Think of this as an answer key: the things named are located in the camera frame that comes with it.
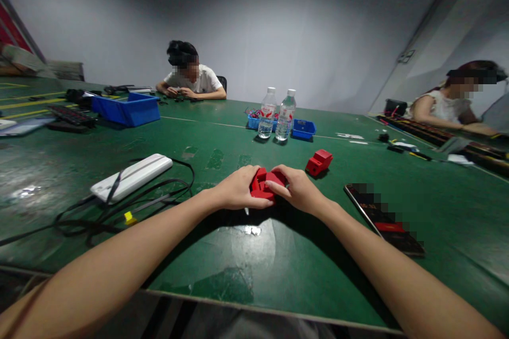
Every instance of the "hand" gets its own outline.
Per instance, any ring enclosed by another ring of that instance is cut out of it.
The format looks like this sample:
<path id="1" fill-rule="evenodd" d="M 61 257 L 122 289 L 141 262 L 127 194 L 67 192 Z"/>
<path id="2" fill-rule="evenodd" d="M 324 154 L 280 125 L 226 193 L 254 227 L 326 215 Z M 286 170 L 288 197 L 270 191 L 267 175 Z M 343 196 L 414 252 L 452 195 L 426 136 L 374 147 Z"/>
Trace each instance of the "hand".
<path id="1" fill-rule="evenodd" d="M 199 95 L 187 87 L 180 89 L 180 94 L 188 98 L 199 98 Z"/>
<path id="2" fill-rule="evenodd" d="M 170 98 L 175 98 L 175 97 L 177 97 L 177 95 L 179 95 L 177 90 L 172 89 L 170 87 L 167 87 L 166 89 L 164 89 L 163 94 Z"/>
<path id="3" fill-rule="evenodd" d="M 301 211 L 314 215 L 322 206 L 332 203 L 309 180 L 306 172 L 293 169 L 283 164 L 274 167 L 272 171 L 279 171 L 288 180 L 288 188 L 272 181 L 265 182 L 274 193 L 285 198 L 291 205 Z"/>
<path id="4" fill-rule="evenodd" d="M 474 132 L 482 135 L 492 136 L 498 133 L 498 131 L 492 129 L 484 123 L 471 123 L 466 124 L 462 128 L 463 131 Z"/>
<path id="5" fill-rule="evenodd" d="M 263 209 L 274 205 L 267 199 L 251 196 L 249 186 L 260 166 L 248 165 L 228 176 L 221 183 L 211 189 L 218 208 L 238 210 L 242 208 Z"/>

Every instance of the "white sleeveless top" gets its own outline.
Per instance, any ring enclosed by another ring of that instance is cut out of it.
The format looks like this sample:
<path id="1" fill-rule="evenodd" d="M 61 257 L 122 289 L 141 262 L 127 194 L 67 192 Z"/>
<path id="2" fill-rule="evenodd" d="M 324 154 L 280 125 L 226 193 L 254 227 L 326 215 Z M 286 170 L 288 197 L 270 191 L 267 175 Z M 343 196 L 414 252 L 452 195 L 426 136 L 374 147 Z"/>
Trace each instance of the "white sleeveless top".
<path id="1" fill-rule="evenodd" d="M 414 118 L 414 110 L 413 104 L 420 98 L 425 95 L 432 96 L 435 99 L 435 103 L 431 107 L 431 115 L 434 117 L 448 120 L 450 122 L 459 123 L 458 117 L 468 110 L 471 101 L 463 98 L 458 99 L 449 99 L 446 98 L 440 90 L 433 90 L 432 92 L 423 94 L 417 98 L 415 101 L 410 103 L 407 107 L 407 111 L 405 112 L 404 118 L 413 119 Z"/>

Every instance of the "red toy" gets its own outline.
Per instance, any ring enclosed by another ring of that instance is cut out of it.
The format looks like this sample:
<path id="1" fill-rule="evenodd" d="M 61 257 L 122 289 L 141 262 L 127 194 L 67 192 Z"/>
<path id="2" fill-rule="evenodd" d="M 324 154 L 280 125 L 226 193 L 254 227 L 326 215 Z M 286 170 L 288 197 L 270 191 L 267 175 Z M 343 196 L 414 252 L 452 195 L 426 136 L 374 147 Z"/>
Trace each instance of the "red toy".
<path id="1" fill-rule="evenodd" d="M 265 168 L 260 168 L 254 176 L 251 183 L 251 196 L 261 199 L 275 201 L 274 192 L 265 186 L 267 180 L 273 181 L 279 185 L 285 186 L 286 178 L 281 172 L 269 172 Z"/>
<path id="2" fill-rule="evenodd" d="M 312 176 L 317 176 L 320 172 L 329 168 L 329 164 L 332 159 L 333 157 L 331 153 L 328 153 L 325 150 L 318 150 L 314 153 L 314 156 L 309 159 L 306 171 L 308 171 Z"/>

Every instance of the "blue storage box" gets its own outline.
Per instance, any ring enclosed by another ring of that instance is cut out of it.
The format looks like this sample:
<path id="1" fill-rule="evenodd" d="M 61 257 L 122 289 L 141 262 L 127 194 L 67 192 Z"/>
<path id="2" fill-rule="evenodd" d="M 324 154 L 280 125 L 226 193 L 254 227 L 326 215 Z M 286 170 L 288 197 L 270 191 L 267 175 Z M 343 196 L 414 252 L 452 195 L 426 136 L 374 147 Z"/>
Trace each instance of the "blue storage box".
<path id="1" fill-rule="evenodd" d="M 129 93 L 127 102 L 95 96 L 92 98 L 92 111 L 101 114 L 106 120 L 136 127 L 161 119 L 157 106 L 158 99 L 138 93 Z"/>
<path id="2" fill-rule="evenodd" d="M 252 118 L 248 117 L 248 128 L 253 130 L 258 130 L 258 125 L 260 124 L 260 118 Z M 277 120 L 272 122 L 272 132 L 276 131 Z"/>
<path id="3" fill-rule="evenodd" d="M 317 133 L 317 127 L 313 122 L 302 119 L 293 120 L 292 138 L 301 140 L 311 140 Z"/>

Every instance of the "table surface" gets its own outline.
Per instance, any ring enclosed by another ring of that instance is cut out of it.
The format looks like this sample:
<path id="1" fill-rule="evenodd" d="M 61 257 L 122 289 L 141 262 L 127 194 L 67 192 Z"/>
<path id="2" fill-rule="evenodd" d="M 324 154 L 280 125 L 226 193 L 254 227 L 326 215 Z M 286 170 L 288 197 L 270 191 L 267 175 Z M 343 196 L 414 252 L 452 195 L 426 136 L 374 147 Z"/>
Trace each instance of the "table surface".
<path id="1" fill-rule="evenodd" d="M 101 85 L 40 78 L 0 78 L 0 110 L 15 120 L 43 115 L 65 88 Z M 29 102 L 28 97 L 45 100 Z M 185 160 L 196 171 L 193 191 L 214 186 L 246 164 L 284 163 L 304 169 L 318 149 L 331 152 L 330 171 L 313 180 L 365 224 L 343 191 L 346 183 L 372 183 L 397 219 L 424 242 L 416 260 L 509 334 L 509 182 L 477 167 L 427 162 L 386 149 L 376 139 L 384 127 L 363 115 L 298 109 L 315 122 L 313 142 L 258 142 L 245 128 L 246 108 L 257 103 L 205 101 L 160 106 L 161 120 L 137 128 L 99 126 L 85 135 L 48 129 L 0 140 L 0 238 L 50 224 L 55 215 L 89 194 L 97 181 L 153 153 Z M 428 144 L 405 139 L 436 157 Z M 337 133 L 360 135 L 343 138 Z M 155 182 L 190 179 L 175 164 Z M 150 196 L 163 195 L 172 187 Z M 93 218 L 99 207 L 73 217 Z M 148 214 L 148 209 L 141 213 Z M 261 229 L 249 234 L 250 227 Z M 96 242 L 107 239 L 98 236 Z M 54 273 L 86 251 L 84 237 L 64 238 L 54 230 L 0 248 L 0 264 Z M 399 326 L 367 278 L 334 235 L 313 217 L 286 206 L 253 212 L 218 212 L 204 220 L 168 256 L 146 287 L 185 298 L 274 310 L 384 331 Z"/>

